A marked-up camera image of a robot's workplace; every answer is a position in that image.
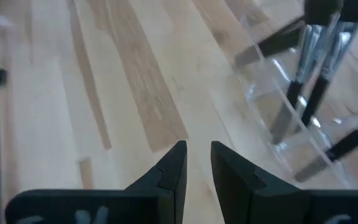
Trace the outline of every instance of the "wooden floor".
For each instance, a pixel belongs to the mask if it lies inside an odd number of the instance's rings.
[[[29,189],[123,189],[181,139],[184,223],[223,223],[212,140],[285,178],[232,66],[252,45],[242,9],[260,33],[299,13],[269,24],[280,11],[258,8],[266,2],[0,0],[2,205]],[[358,39],[347,61],[344,82],[358,89]],[[358,98],[337,97],[337,111],[358,109]]]

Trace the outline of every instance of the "makeup brush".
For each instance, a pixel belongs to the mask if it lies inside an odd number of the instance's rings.
[[[301,118],[306,127],[309,126],[311,117],[317,112],[326,89],[331,83],[357,31],[358,0],[344,0],[341,17],[332,34],[331,46]]]
[[[339,161],[350,153],[358,150],[358,129],[348,134],[330,149],[325,151],[325,156],[331,161]],[[304,182],[328,167],[322,156],[317,157],[305,168],[295,174],[296,181]]]
[[[303,86],[309,81],[316,61],[321,56],[322,47],[327,41],[329,26],[332,25],[333,15],[341,9],[341,1],[337,0],[307,0],[305,2],[305,26],[300,39],[300,54],[295,79],[288,87],[286,97],[290,106],[296,108],[298,96]],[[286,133],[291,121],[291,112],[283,104],[270,132],[272,143],[278,144]]]

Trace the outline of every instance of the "light wood plank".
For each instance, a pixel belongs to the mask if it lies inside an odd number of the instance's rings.
[[[250,26],[256,26],[268,20],[253,0],[225,0],[225,2],[240,22],[241,19],[247,19]]]
[[[93,71],[91,68],[90,60],[85,49],[85,43],[80,26],[80,18],[78,17],[74,2],[68,3],[68,11],[70,13],[70,27],[71,35],[73,37],[75,56],[77,58],[80,72],[83,76],[86,94],[88,95],[88,99],[93,110],[93,115],[96,120],[96,124],[98,125],[103,146],[105,149],[110,149],[111,142],[108,136],[106,123],[104,121],[98,93],[96,91],[96,85],[93,78]]]
[[[122,59],[144,129],[153,151],[188,135],[158,63],[127,1],[108,1],[112,38]]]
[[[94,188],[99,190],[125,189],[148,170],[143,170],[137,178],[131,179],[130,167],[125,165],[127,162],[115,150],[100,152],[90,158],[90,161]]]
[[[44,4],[56,8],[55,17],[56,20],[60,21],[59,23],[51,22],[55,23],[55,25],[53,26],[53,31],[50,31],[52,34],[48,35],[51,36],[49,39],[56,46],[55,56],[58,58],[59,66],[62,70],[62,82],[67,96],[67,107],[70,113],[71,125],[73,126],[78,159],[84,159],[106,150],[103,144],[103,138],[106,138],[106,133],[102,134],[100,132],[100,126],[98,126],[98,121],[96,120],[96,118],[103,118],[104,120],[105,114],[100,114],[100,111],[94,113],[93,103],[90,102],[90,100],[97,99],[89,98],[86,85],[93,85],[93,83],[85,84],[86,79],[83,78],[81,67],[78,65],[74,43],[74,39],[77,37],[74,37],[71,31],[68,2],[55,1]]]
[[[0,2],[0,13],[7,14]],[[6,27],[0,26],[0,67],[6,70],[12,68],[11,49],[13,41],[8,39]],[[10,75],[7,76],[7,82],[11,82]],[[13,145],[13,127],[12,127],[12,88],[9,85],[0,86],[0,211],[3,211],[11,198],[17,194],[20,189],[19,170],[17,163],[19,158],[16,148]]]
[[[101,5],[92,7],[105,6],[104,1],[94,4]],[[118,176],[121,177],[118,179],[120,185],[125,187],[126,183],[135,181],[152,166],[152,150],[119,52],[108,34],[108,29],[111,29],[108,28],[110,22],[99,21],[100,14],[94,14],[87,1],[76,1],[76,6],[82,18],[81,29],[91,67],[94,74],[97,74],[94,78],[109,138],[112,141],[113,152],[109,152],[108,155],[114,155],[115,159],[108,161],[113,163],[122,161],[119,163],[122,167],[117,165],[112,170],[126,170],[123,175]],[[102,154],[97,152],[93,155],[101,157]]]
[[[92,170],[92,161],[90,158],[81,160],[78,163],[80,167],[82,185],[84,189],[94,189],[93,183],[93,170]]]
[[[234,62],[234,57],[238,53],[252,45],[246,31],[224,1],[193,2],[230,63]]]
[[[252,117],[245,99],[245,89],[242,88],[237,74],[233,73],[217,80],[210,91],[214,107],[237,153],[251,162],[266,157],[269,152]]]
[[[40,29],[32,29],[32,37],[28,35],[26,14],[29,10],[34,12],[33,28],[43,26],[49,30],[53,24],[41,19],[44,15],[37,10],[40,1],[31,4],[18,1],[15,5],[0,3],[4,8],[0,16],[11,25],[0,25],[0,42],[10,50],[0,54],[0,63],[8,66],[9,76],[14,77],[5,86],[6,99],[0,101],[0,108],[6,109],[0,124],[1,128],[6,128],[0,129],[1,156],[7,153],[6,156],[12,156],[9,159],[16,160],[11,162],[13,167],[2,168],[12,168],[13,174],[17,174],[16,184],[12,182],[13,189],[3,197],[34,188],[77,188],[81,185],[75,165],[77,154],[62,72],[54,53],[56,48]],[[7,178],[2,184],[11,184],[8,181],[12,179],[6,175],[2,177]]]

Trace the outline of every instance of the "clear acrylic holder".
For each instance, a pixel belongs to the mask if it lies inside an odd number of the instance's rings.
[[[338,121],[346,120],[346,127],[349,123],[358,124],[358,113],[355,113],[358,111],[358,77],[354,78],[355,74],[358,75],[357,59],[351,53],[347,53],[337,71],[340,75],[334,77],[318,112],[312,119],[313,124],[308,129],[301,122],[300,114],[307,104],[307,97],[314,86],[319,67],[304,87],[303,95],[298,97],[298,107],[294,110],[285,94],[290,80],[294,78],[291,71],[295,69],[296,48],[264,58],[257,45],[259,41],[301,14],[302,6],[297,0],[266,0],[242,16],[242,25],[253,40],[251,47],[259,58],[240,70],[240,81],[245,88],[246,100],[257,121],[260,135],[295,185],[314,189],[358,189],[358,166],[354,165],[355,161],[358,161],[358,150],[356,156],[352,154],[335,163],[324,154],[326,148],[339,139],[338,136],[346,135],[342,129],[351,131],[344,128],[344,123],[339,124]],[[288,111],[286,120],[289,127],[282,133],[282,140],[274,142],[272,125],[282,107]],[[324,172],[304,183],[293,180],[292,177],[298,171],[318,156],[326,163],[327,169]]]

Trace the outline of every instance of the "brush handle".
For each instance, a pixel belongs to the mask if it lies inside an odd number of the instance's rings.
[[[348,156],[350,153],[358,149],[358,129],[354,130],[346,137],[341,139],[333,147],[325,151],[325,156],[331,161],[336,162],[344,157]],[[324,160],[322,156],[317,157],[312,162],[310,162],[306,167],[301,171],[297,172],[294,176],[295,180],[299,182],[304,182],[314,175],[320,173],[328,167],[328,163]]]
[[[333,30],[333,39],[324,59],[319,77],[314,84],[308,104],[302,115],[302,123],[307,127],[311,117],[317,112],[327,87],[340,66],[345,53],[358,31],[358,23],[339,21]]]
[[[340,0],[306,0],[304,6],[305,22],[328,26],[331,16],[341,10]]]
[[[303,84],[299,82],[291,82],[290,86],[288,87],[287,99],[293,108],[296,108],[298,103],[298,96],[301,93],[302,88]],[[276,116],[275,121],[270,129],[270,133],[273,135],[273,144],[278,144],[282,140],[288,129],[288,126],[290,125],[291,117],[292,114],[290,109],[288,109],[287,105],[283,103],[280,108],[280,112]]]
[[[358,0],[343,0],[339,20],[343,22],[358,22]]]
[[[358,130],[351,132],[344,139],[340,140],[325,155],[331,162],[338,161],[346,157],[358,148]],[[305,168],[295,174],[294,178],[298,182],[304,182],[328,167],[328,163],[319,156],[310,162]]]
[[[244,65],[258,61],[260,55],[258,54],[256,47],[259,47],[263,57],[269,57],[286,49],[296,47],[301,36],[303,24],[303,16],[297,17],[280,30],[260,41],[257,46],[245,49],[243,52],[236,55],[234,59],[235,66],[241,68]]]
[[[317,78],[301,119],[306,127],[309,126],[311,117],[317,112],[328,86],[329,80],[321,76]]]

